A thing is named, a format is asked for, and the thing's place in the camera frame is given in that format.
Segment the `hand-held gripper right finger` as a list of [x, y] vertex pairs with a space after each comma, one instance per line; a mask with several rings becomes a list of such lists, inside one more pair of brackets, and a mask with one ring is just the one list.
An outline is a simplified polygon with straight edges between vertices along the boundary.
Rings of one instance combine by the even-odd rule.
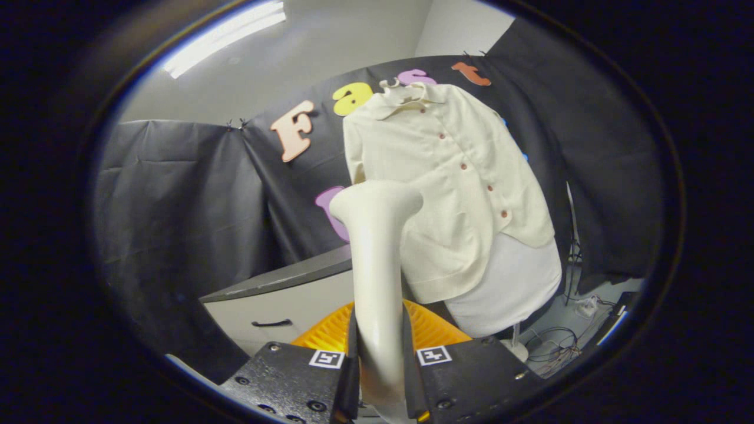
[[524, 411], [543, 380], [495, 336], [467, 336], [404, 301], [405, 402], [417, 423], [504, 423]]

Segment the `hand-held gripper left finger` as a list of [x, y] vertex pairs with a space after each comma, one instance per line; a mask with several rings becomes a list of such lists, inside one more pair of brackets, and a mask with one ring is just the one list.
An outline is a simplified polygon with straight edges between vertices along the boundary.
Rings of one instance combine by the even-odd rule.
[[291, 343], [264, 344], [221, 389], [249, 408], [296, 423], [352, 423], [359, 416], [355, 304], [348, 303]]

